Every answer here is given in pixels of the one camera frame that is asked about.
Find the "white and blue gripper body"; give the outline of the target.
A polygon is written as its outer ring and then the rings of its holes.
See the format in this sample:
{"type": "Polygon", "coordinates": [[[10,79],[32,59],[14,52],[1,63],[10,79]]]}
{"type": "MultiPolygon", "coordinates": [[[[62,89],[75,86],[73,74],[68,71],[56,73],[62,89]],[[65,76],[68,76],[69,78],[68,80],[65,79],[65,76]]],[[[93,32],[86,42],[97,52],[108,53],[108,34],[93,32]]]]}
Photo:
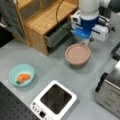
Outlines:
{"type": "Polygon", "coordinates": [[[81,12],[77,10],[71,16],[72,33],[83,39],[97,39],[105,41],[110,33],[109,20],[98,16],[93,20],[84,20],[80,17],[81,12]]]}

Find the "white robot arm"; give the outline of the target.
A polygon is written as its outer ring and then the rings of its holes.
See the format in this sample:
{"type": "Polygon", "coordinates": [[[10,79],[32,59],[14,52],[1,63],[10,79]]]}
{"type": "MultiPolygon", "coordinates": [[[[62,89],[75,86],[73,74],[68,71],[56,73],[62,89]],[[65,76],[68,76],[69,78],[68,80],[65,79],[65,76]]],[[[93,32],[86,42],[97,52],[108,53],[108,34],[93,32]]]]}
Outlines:
{"type": "Polygon", "coordinates": [[[79,0],[78,10],[71,16],[71,32],[83,39],[105,41],[109,35],[109,19],[99,14],[104,7],[120,12],[120,0],[79,0]]]}

